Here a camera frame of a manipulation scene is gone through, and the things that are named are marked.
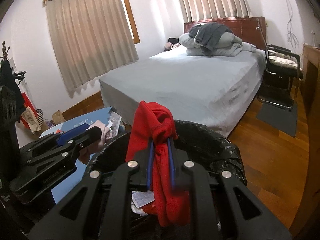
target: pink cloth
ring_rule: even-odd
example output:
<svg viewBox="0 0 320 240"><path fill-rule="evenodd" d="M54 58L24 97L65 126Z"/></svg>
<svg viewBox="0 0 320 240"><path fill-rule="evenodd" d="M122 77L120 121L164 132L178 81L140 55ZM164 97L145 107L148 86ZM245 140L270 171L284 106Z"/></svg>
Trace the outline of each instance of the pink cloth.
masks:
<svg viewBox="0 0 320 240"><path fill-rule="evenodd" d="M105 143L107 143L112 138L112 130L110 127L106 126L103 122L100 120L97 120L94 124L90 125L90 127L87 129L89 130L92 127L99 127L101 129L101 138L100 140L97 140L95 143L89 145L88 147L82 149L80 151L79 160L84 163L88 164L90 160L90 154L99 152L103 149Z"/></svg>

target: gray bed sheet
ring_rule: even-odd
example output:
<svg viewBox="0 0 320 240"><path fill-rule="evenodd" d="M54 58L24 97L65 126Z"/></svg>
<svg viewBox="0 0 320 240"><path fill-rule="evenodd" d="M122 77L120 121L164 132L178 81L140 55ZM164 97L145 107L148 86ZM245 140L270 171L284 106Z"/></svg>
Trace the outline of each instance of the gray bed sheet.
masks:
<svg viewBox="0 0 320 240"><path fill-rule="evenodd" d="M100 78L104 106L133 124L139 102L157 102L174 119L204 124L228 136L262 82L265 52L236 57L188 57L178 47L111 70Z"/></svg>

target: mat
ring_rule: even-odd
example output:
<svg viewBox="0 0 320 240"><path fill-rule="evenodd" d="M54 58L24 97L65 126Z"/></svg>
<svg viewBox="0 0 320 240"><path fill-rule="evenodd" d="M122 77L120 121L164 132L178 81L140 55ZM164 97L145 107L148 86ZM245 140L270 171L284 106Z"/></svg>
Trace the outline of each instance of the mat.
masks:
<svg viewBox="0 0 320 240"><path fill-rule="evenodd" d="M297 103L294 103L290 110L263 104L260 112L257 114L257 118L292 137L296 136L298 118Z"/></svg>

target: black chair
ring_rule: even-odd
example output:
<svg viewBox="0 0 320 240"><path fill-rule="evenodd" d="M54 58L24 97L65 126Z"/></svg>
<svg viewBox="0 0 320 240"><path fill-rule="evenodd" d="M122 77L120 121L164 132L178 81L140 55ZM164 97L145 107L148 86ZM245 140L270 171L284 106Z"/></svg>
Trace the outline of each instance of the black chair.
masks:
<svg viewBox="0 0 320 240"><path fill-rule="evenodd" d="M260 33L266 45L266 66L262 85L258 91L258 100L262 103L277 106L283 109L291 109L297 98L300 79L303 79L303 73L300 71L300 56L276 45L268 45L261 30L258 21ZM294 57L297 60L297 68L286 65L275 65L269 58L269 51L283 54L283 56ZM293 78L296 78L294 98L291 98L291 88Z"/></svg>

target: wooden baseboard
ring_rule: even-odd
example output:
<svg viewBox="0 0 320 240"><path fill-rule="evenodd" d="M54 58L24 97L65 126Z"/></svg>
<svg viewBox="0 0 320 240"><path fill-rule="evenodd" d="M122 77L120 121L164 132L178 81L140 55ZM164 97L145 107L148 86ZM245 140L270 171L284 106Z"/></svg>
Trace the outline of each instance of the wooden baseboard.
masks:
<svg viewBox="0 0 320 240"><path fill-rule="evenodd" d="M102 108L104 108L104 106L101 92L98 92L64 111L62 115L66 119L66 121L68 121L83 114L87 114Z"/></svg>

